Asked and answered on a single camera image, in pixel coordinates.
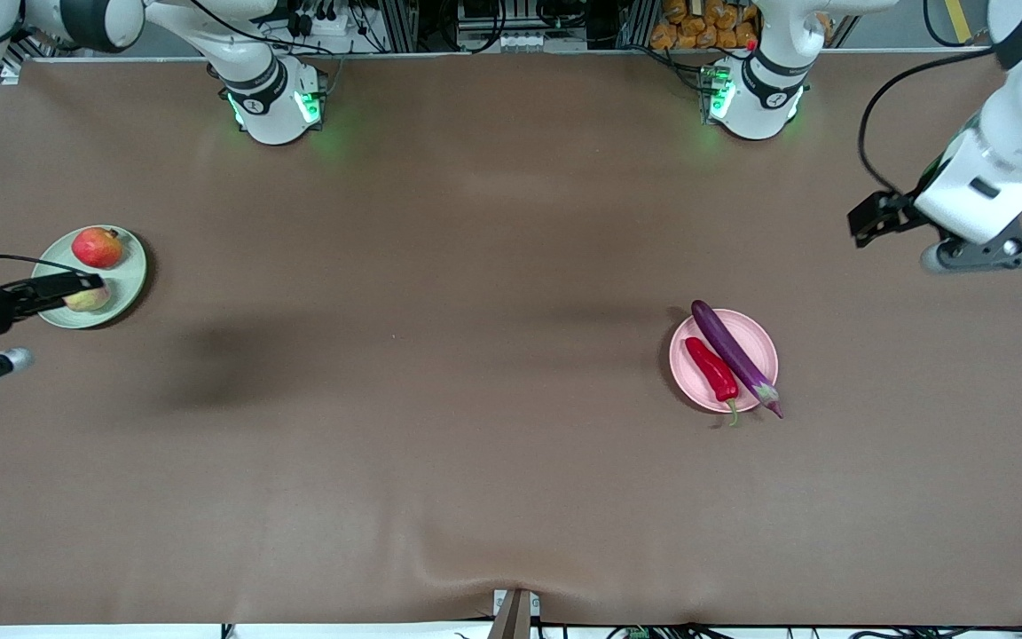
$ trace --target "table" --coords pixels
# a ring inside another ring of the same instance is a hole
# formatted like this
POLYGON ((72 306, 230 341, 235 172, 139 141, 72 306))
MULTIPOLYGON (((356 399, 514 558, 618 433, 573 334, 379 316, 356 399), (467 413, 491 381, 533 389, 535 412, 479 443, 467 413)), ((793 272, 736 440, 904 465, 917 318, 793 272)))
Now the table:
MULTIPOLYGON (((30 63, 0 252, 118 224, 154 274, 98 331, 0 338, 0 623, 1022 624, 1022 272, 855 250, 865 100, 829 54, 782 135, 699 125, 634 56, 350 61, 264 148, 199 63, 30 63), (675 392, 691 300, 780 353, 787 420, 675 392)), ((1001 81, 913 78, 912 182, 1001 81)), ((0 264, 0 282, 25 271, 0 264)))

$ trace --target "eggplant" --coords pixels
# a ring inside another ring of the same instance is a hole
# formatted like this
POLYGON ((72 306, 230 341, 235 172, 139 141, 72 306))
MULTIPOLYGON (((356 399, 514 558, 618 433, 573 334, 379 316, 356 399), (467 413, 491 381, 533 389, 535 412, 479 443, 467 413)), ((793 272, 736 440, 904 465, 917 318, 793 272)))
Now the eggplant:
POLYGON ((771 380, 763 376, 763 373, 759 372, 759 368, 743 352, 736 338, 731 336, 728 327, 721 321, 721 316, 712 311, 712 307, 697 300, 693 303, 693 319, 712 345, 712 351, 716 352, 716 355, 721 356, 731 368, 731 372, 736 373, 739 380, 743 381, 747 392, 754 395, 759 404, 766 406, 768 410, 782 420, 783 409, 779 407, 778 390, 771 384, 771 380))

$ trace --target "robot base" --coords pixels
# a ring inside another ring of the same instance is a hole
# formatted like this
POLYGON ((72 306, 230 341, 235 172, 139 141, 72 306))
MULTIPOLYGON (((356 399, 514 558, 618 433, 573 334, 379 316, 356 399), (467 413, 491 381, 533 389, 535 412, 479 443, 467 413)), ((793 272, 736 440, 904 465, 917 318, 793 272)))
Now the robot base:
POLYGON ((725 86, 709 104, 709 117, 721 123, 725 129, 745 140, 766 140, 775 137, 791 118, 795 117, 798 100, 803 96, 799 89, 794 97, 776 94, 776 100, 783 100, 780 108, 763 108, 759 98, 747 90, 743 81, 743 60, 739 57, 724 57, 715 62, 716 67, 728 70, 725 86))
POLYGON ((286 89, 271 103, 265 113, 251 113, 246 104, 235 104, 235 121, 263 144, 286 144, 297 140, 310 130, 321 130, 325 115, 328 78, 296 57, 280 57, 286 65, 286 89))

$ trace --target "red pepper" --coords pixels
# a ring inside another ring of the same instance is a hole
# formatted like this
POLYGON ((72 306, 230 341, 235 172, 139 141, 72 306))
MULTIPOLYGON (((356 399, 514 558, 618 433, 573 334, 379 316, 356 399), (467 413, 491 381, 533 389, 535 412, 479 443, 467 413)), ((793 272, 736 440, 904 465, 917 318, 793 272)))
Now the red pepper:
POLYGON ((721 360, 721 356, 709 351, 700 339, 688 338, 685 340, 685 351, 693 356, 696 367, 704 373, 704 379, 709 381, 716 394, 716 399, 726 401, 731 408, 731 424, 735 426, 739 421, 739 413, 736 412, 736 398, 739 397, 739 384, 736 383, 736 375, 731 372, 731 368, 721 360))

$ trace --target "plate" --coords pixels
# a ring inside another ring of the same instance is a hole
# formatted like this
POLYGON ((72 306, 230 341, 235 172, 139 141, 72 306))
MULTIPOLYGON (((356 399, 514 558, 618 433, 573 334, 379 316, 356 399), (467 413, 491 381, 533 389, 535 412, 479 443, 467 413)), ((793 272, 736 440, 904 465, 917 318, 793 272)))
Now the plate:
MULTIPOLYGON (((743 352, 759 368, 759 372, 763 373, 763 376, 768 377, 771 383, 776 383, 776 379, 779 377, 779 353, 776 353, 776 345, 771 343, 771 336, 763 330, 763 327, 743 313, 730 311, 727 308, 717 308, 715 312, 716 316, 721 317, 721 321, 728 327, 731 336, 739 343, 743 352)), ((677 380, 682 393, 689 396, 689 399, 695 403, 717 413, 731 413, 727 404, 716 400, 716 394, 712 386, 709 386, 701 369, 696 367, 693 357, 686 351, 685 340, 687 338, 698 338, 704 343, 704 346, 712 348, 709 340, 705 339, 704 334, 701 333, 701 327, 697 326, 696 319, 689 317, 682 322, 681 326, 677 328, 677 332, 672 334, 672 343, 669 344, 669 368, 672 369, 672 379, 677 380)), ((743 412, 743 410, 750 410, 758 406, 759 400, 756 400, 754 395, 747 393, 747 389, 743 387, 743 381, 739 379, 736 381, 739 384, 736 408, 743 412)))
MULTIPOLYGON (((42 259, 46 260, 46 262, 56 262, 65 266, 81 268, 85 272, 96 272, 97 275, 104 278, 104 283, 109 287, 111 294, 109 302, 98 308, 97 311, 77 312, 62 307, 39 313, 42 320, 46 320, 46 322, 61 328, 89 328, 90 326, 104 324, 108 320, 112 320, 113 317, 121 315, 126 308, 137 302, 138 295, 141 294, 141 288, 144 287, 144 280, 147 279, 147 273, 149 272, 149 260, 147 260, 147 256, 144 254, 144 246, 137 239, 137 235, 133 235, 129 231, 122 229, 121 226, 112 226, 111 224, 91 224, 73 233, 65 233, 57 242, 53 242, 48 249, 45 249, 45 253, 42 254, 42 259), (112 229, 118 232, 118 239, 121 239, 121 243, 125 244, 125 255, 121 256, 121 262, 118 262, 117 266, 112 268, 94 268, 92 266, 85 266, 81 263, 80 259, 74 258, 74 252, 71 249, 74 238, 81 231, 92 229, 93 226, 101 226, 102 229, 112 229)), ((56 272, 64 271, 61 268, 39 264, 39 266, 34 266, 33 278, 53 275, 56 272)))

